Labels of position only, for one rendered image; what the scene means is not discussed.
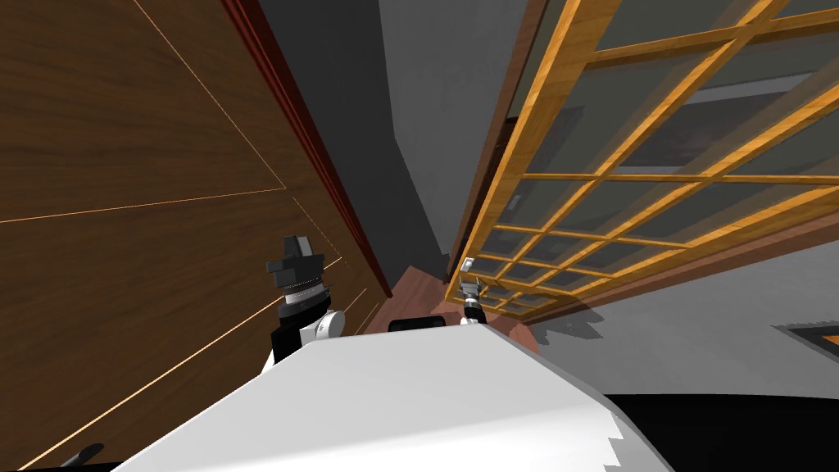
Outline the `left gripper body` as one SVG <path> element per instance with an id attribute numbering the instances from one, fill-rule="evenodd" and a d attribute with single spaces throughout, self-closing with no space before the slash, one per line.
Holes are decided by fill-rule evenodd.
<path id="1" fill-rule="evenodd" d="M 276 288 L 299 285 L 321 279 L 324 272 L 324 256 L 295 256 L 269 261 L 266 271 L 273 276 Z"/>

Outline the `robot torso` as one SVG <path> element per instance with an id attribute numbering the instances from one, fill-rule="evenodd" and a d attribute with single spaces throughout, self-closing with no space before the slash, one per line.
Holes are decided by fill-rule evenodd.
<path id="1" fill-rule="evenodd" d="M 114 472 L 674 472 L 595 388 L 485 324 L 316 340 Z"/>

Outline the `yellow framed glass door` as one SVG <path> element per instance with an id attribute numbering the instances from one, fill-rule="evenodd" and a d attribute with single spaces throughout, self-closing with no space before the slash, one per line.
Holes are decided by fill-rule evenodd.
<path id="1" fill-rule="evenodd" d="M 839 239 L 839 0 L 557 0 L 542 32 L 452 267 L 485 307 L 533 324 Z"/>

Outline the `brown wooden door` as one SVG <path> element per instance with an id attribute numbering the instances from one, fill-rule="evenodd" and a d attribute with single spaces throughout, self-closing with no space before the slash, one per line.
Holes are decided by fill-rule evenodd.
<path id="1" fill-rule="evenodd" d="M 283 238 L 389 294 L 258 0 L 0 0 L 0 470 L 123 461 L 257 374 Z"/>

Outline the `dark framed picture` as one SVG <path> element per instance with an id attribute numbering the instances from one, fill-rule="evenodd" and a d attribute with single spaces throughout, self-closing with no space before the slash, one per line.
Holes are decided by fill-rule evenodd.
<path id="1" fill-rule="evenodd" d="M 839 364 L 839 321 L 781 324 L 773 328 Z"/>

